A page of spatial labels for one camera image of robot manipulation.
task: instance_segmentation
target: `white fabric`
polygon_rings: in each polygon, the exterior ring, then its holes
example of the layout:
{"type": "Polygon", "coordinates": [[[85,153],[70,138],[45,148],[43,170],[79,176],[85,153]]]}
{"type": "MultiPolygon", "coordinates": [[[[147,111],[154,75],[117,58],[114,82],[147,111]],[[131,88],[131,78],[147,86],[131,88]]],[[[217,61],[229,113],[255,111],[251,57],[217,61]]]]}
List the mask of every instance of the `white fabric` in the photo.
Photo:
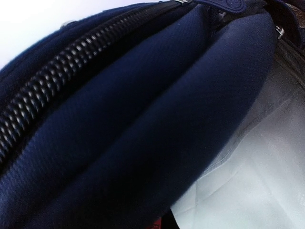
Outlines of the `white fabric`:
{"type": "MultiPolygon", "coordinates": [[[[305,91],[291,85],[291,95],[248,131],[229,159],[172,207],[180,229],[305,228],[305,91]]],[[[284,94],[285,85],[278,91],[284,94]]],[[[278,97],[264,93],[258,102],[278,97]]]]}
{"type": "Polygon", "coordinates": [[[0,69],[19,53],[67,21],[103,10],[158,0],[2,0],[0,69]]]}

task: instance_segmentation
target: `backpack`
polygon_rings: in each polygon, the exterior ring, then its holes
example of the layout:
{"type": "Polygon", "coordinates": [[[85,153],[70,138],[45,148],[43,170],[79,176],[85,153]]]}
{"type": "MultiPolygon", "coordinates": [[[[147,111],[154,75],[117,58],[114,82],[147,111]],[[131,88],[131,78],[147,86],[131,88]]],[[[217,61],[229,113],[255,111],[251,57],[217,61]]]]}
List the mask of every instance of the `backpack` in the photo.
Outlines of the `backpack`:
{"type": "Polygon", "coordinates": [[[303,104],[303,38],[281,0],[171,0],[42,39],[0,71],[0,228],[143,229],[171,207],[188,228],[192,184],[204,199],[250,129],[303,104]]]}

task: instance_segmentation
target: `zipper teeth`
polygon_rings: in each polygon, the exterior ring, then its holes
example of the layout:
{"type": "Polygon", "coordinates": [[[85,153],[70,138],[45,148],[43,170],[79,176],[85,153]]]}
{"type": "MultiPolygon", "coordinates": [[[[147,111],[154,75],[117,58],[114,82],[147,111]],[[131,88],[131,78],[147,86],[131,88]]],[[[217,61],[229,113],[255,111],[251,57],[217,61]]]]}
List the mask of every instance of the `zipper teeth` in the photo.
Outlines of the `zipper teeth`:
{"type": "Polygon", "coordinates": [[[0,173],[38,114],[90,60],[123,36],[180,3],[157,3],[123,13],[83,35],[43,66],[0,115],[0,173]]]}

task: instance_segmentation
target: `white background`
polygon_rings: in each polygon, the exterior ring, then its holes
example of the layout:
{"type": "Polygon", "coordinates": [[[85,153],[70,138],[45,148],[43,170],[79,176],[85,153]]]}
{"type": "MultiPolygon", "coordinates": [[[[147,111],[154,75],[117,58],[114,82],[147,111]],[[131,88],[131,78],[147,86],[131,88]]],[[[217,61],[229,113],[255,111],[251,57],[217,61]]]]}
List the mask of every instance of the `white background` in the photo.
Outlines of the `white background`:
{"type": "Polygon", "coordinates": [[[58,30],[106,9],[159,0],[2,0],[0,7],[0,69],[20,52],[58,30]]]}

